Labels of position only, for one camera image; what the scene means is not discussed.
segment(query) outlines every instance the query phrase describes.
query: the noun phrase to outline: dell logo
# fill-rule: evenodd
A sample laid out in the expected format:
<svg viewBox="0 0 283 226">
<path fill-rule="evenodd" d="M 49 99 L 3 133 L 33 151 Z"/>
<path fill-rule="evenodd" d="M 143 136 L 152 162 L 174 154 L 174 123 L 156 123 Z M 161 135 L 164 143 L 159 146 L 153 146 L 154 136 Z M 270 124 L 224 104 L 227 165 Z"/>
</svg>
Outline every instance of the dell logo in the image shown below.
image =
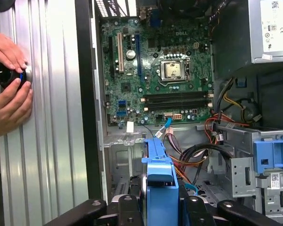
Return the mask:
<svg viewBox="0 0 283 226">
<path fill-rule="evenodd" d="M 176 36 L 179 36 L 179 35 L 188 35 L 187 32 L 176 32 Z"/>
</svg>

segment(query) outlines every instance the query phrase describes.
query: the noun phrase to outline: cpu socket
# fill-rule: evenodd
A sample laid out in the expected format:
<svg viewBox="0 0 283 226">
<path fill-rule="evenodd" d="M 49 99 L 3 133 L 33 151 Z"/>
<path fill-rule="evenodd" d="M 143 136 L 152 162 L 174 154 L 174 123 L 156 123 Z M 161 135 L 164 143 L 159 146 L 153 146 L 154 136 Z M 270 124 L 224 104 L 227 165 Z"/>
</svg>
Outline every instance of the cpu socket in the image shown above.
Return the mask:
<svg viewBox="0 0 283 226">
<path fill-rule="evenodd" d="M 172 60 L 160 62 L 161 81 L 177 82 L 185 81 L 185 63 L 184 60 Z"/>
</svg>

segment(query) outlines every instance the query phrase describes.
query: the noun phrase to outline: power supply label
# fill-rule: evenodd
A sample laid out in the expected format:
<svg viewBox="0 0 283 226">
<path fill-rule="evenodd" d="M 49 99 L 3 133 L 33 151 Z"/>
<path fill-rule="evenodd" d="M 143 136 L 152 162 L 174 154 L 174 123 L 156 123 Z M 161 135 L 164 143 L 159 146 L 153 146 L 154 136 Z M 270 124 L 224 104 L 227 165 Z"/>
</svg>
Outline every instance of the power supply label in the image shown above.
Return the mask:
<svg viewBox="0 0 283 226">
<path fill-rule="evenodd" d="M 262 0 L 263 51 L 283 51 L 283 0 Z"/>
</svg>

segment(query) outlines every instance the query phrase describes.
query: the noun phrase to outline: blue plastic bracket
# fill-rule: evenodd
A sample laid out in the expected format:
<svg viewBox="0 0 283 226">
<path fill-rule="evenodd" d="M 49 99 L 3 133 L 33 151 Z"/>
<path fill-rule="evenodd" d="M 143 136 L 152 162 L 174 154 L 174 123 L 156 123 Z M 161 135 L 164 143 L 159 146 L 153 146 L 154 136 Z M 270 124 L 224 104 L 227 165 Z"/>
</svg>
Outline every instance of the blue plastic bracket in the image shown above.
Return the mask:
<svg viewBox="0 0 283 226">
<path fill-rule="evenodd" d="M 148 156 L 141 161 L 147 164 L 147 225 L 178 226 L 179 188 L 174 164 L 161 140 L 153 138 L 146 143 Z M 155 186 L 151 182 L 165 183 Z"/>
<path fill-rule="evenodd" d="M 265 169 L 283 169 L 283 140 L 255 141 L 254 168 L 257 173 Z"/>
</svg>

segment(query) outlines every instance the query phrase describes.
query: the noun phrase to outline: blue sata port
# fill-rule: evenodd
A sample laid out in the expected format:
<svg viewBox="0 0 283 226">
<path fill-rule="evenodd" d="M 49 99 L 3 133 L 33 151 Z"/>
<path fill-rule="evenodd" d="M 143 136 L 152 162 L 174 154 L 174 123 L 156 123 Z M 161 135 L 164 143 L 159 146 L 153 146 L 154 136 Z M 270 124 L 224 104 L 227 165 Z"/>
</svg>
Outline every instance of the blue sata port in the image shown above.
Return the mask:
<svg viewBox="0 0 283 226">
<path fill-rule="evenodd" d="M 126 107 L 126 101 L 125 100 L 119 100 L 118 101 L 118 106 L 119 107 Z"/>
<path fill-rule="evenodd" d="M 117 116 L 118 116 L 118 117 L 122 117 L 122 116 L 126 116 L 126 115 L 127 115 L 127 112 L 126 112 L 126 111 L 117 112 Z"/>
</svg>

